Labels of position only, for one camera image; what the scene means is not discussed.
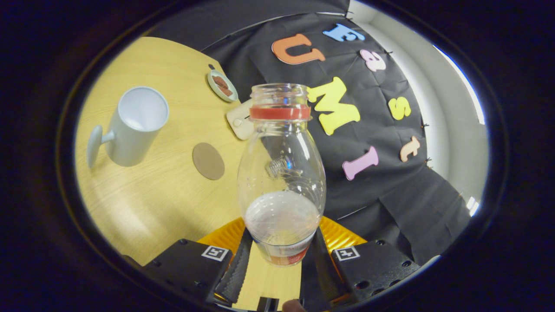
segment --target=cork coaster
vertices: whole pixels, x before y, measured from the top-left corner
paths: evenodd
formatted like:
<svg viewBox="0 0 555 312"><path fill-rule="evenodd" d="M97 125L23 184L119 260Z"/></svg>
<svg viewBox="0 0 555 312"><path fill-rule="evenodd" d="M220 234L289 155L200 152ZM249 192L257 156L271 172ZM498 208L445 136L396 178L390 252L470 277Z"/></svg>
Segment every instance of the cork coaster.
<svg viewBox="0 0 555 312"><path fill-rule="evenodd" d="M199 143L193 148L193 163L200 174L210 180L218 180L224 175L224 160L208 143Z"/></svg>

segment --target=red bottle ring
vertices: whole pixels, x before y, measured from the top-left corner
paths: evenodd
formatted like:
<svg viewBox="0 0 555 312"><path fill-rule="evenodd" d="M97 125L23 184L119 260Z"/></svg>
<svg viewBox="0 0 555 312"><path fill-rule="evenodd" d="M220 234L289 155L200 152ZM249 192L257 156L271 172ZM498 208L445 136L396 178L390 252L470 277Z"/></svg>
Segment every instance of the red bottle ring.
<svg viewBox="0 0 555 312"><path fill-rule="evenodd" d="M310 119L310 107L302 106L300 108L272 107L250 109L250 118L252 119L275 119L275 120L299 120Z"/></svg>

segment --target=bottle neck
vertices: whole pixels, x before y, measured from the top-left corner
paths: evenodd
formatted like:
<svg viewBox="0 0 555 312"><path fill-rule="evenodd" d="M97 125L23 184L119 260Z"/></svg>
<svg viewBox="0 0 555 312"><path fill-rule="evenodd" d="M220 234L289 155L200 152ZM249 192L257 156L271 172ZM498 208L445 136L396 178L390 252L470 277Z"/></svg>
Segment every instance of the bottle neck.
<svg viewBox="0 0 555 312"><path fill-rule="evenodd" d="M259 133L298 133L306 131L306 121L256 120L254 128Z"/></svg>

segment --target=clear plastic bottle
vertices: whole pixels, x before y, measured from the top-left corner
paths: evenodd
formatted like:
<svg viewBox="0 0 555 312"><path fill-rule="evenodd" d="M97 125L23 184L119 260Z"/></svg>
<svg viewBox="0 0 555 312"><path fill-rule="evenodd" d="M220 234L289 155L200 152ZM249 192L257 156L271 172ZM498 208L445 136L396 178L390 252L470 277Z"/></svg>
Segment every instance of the clear plastic bottle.
<svg viewBox="0 0 555 312"><path fill-rule="evenodd" d="M252 90L255 134L239 166L241 216L264 258L291 266L304 258L324 212L324 166L307 129L306 87L280 83Z"/></svg>

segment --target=yellow table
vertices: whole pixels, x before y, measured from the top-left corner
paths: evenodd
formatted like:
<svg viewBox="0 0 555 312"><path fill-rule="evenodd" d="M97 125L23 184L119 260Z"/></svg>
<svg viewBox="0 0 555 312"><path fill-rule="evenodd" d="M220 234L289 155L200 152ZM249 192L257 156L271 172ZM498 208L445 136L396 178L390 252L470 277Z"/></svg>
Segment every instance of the yellow table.
<svg viewBox="0 0 555 312"><path fill-rule="evenodd" d="M245 142L238 140L225 113L239 105L212 92L206 74L210 57L179 43L139 38L98 78L85 101L77 126L75 166L85 206L100 232L120 253L144 265L180 238L198 240L239 217L236 176ZM87 167L91 130L106 130L122 94L135 86L158 90L170 116L145 159L120 167L100 148L95 166ZM225 163L219 180L204 178L193 165L196 144L213 145ZM281 304L299 297L301 265L277 268L253 246L245 283L235 308L256 310L259 297Z"/></svg>

